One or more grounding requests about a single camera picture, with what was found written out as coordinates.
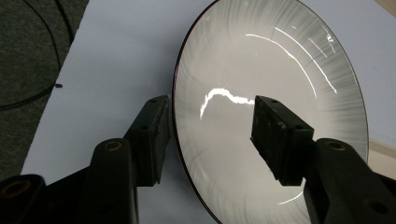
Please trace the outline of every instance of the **white plate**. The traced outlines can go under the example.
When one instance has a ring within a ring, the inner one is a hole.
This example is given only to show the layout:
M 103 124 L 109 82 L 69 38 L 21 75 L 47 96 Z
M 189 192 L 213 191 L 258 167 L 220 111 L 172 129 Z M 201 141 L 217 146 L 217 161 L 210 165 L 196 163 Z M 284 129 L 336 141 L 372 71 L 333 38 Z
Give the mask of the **white plate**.
M 281 187 L 249 140 L 255 95 L 279 100 L 367 158 L 367 122 L 350 62 L 295 0 L 220 0 L 191 27 L 177 62 L 174 123 L 194 189 L 222 223 L 307 223 L 303 187 Z

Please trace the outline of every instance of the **white table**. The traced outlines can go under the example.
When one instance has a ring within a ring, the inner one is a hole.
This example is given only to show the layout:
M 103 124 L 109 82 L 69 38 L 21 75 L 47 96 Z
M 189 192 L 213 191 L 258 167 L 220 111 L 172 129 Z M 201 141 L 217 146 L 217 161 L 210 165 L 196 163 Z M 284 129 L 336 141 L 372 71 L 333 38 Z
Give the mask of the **white table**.
M 343 45 L 363 93 L 369 134 L 396 147 L 396 19 L 374 0 L 303 0 Z M 211 0 L 91 0 L 23 166 L 47 184 L 123 137 L 147 99 L 170 94 L 185 34 Z M 171 141 L 162 183 L 140 188 L 141 223 L 215 223 Z

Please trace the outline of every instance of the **plate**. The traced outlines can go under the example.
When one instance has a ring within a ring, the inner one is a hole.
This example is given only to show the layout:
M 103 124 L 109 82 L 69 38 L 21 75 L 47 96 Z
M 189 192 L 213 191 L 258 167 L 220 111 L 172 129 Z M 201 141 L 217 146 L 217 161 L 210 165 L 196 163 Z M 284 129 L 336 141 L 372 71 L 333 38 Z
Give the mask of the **plate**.
M 222 223 L 307 223 L 303 187 L 281 187 L 249 140 L 254 98 L 282 102 L 367 159 L 367 122 L 352 66 L 330 28 L 295 0 L 219 0 L 189 30 L 174 79 L 180 157 Z

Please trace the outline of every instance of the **black floor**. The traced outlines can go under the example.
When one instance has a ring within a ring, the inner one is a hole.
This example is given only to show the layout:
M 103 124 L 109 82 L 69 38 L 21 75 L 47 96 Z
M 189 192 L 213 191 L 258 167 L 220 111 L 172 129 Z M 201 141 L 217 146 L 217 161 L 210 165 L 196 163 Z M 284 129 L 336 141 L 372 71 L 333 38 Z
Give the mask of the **black floor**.
M 73 33 L 88 0 L 59 0 Z M 0 1 L 0 181 L 21 172 L 50 94 L 30 104 L 5 108 L 48 87 L 59 75 L 52 32 L 62 65 L 70 40 L 54 0 Z

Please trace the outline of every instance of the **black cable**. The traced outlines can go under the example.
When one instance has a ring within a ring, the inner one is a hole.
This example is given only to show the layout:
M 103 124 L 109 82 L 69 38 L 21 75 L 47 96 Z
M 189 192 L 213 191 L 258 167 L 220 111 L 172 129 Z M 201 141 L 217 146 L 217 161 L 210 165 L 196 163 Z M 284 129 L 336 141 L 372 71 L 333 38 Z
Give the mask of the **black cable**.
M 32 9 L 33 12 L 37 15 L 37 17 L 44 23 L 44 25 L 45 25 L 47 31 L 49 32 L 49 36 L 50 36 L 50 39 L 51 39 L 53 48 L 54 48 L 54 50 L 55 50 L 56 61 L 57 61 L 57 63 L 58 63 L 58 69 L 59 69 L 59 71 L 61 71 L 61 67 L 62 67 L 62 66 L 61 66 L 61 59 L 59 58 L 58 48 L 56 47 L 55 39 L 54 39 L 54 37 L 53 37 L 52 31 L 50 30 L 50 27 L 47 25 L 47 23 L 45 22 L 45 20 L 41 17 L 41 15 L 35 10 L 35 8 L 34 8 L 32 5 L 30 5 L 26 0 L 22 0 L 22 1 L 23 1 L 30 9 Z M 58 9 L 60 9 L 61 14 L 62 14 L 62 17 L 64 18 L 64 23 L 65 23 L 66 26 L 67 26 L 67 30 L 68 30 L 68 33 L 69 33 L 69 37 L 70 37 L 70 36 L 73 36 L 73 32 L 71 32 L 71 33 L 69 32 L 69 28 L 68 28 L 68 27 L 70 26 L 70 23 L 69 23 L 67 17 L 65 16 L 65 14 L 64 14 L 64 10 L 63 10 L 62 6 L 61 6 L 60 4 L 58 5 L 58 3 L 57 3 L 57 7 L 58 7 Z M 25 100 L 19 101 L 19 102 L 17 102 L 17 103 L 13 103 L 13 104 L 9 104 L 9 105 L 0 105 L 0 111 L 9 110 L 9 109 L 13 109 L 13 108 L 16 108 L 16 107 L 19 107 L 19 106 L 22 106 L 22 105 L 30 104 L 30 103 L 32 103 L 33 101 L 38 100 L 38 99 L 40 99 L 41 97 L 43 97 L 43 96 L 49 94 L 49 93 L 52 91 L 54 85 L 55 85 L 55 82 L 52 83 L 51 85 L 49 85 L 49 87 L 47 87 L 45 90 L 39 92 L 38 94 L 36 94 L 36 95 L 34 95 L 34 96 L 31 96 L 31 97 L 29 97 L 29 98 L 27 98 L 27 99 L 25 99 Z
M 49 32 L 49 36 L 50 36 L 50 40 L 52 42 L 53 48 L 55 50 L 55 54 L 56 54 L 56 61 L 58 62 L 58 68 L 59 71 L 61 71 L 61 59 L 59 58 L 59 52 L 58 52 L 58 48 L 56 47 L 56 43 L 55 43 L 55 38 L 53 38 L 53 34 L 50 31 L 50 27 L 47 25 L 46 21 L 44 21 L 44 19 L 41 17 L 41 15 L 37 12 L 37 10 L 35 10 L 35 8 L 30 5 L 26 0 L 22 0 L 30 9 L 33 10 L 33 12 L 37 15 L 37 17 L 44 23 L 44 25 L 46 26 L 47 31 Z
M 62 7 L 61 2 L 59 2 L 59 0 L 55 0 L 55 3 L 59 12 L 61 12 L 62 18 L 64 18 L 64 24 L 66 25 L 67 33 L 69 34 L 70 45 L 72 45 L 74 41 L 74 34 L 72 26 L 70 25 L 70 21 L 67 19 L 66 13 L 64 13 L 64 8 Z

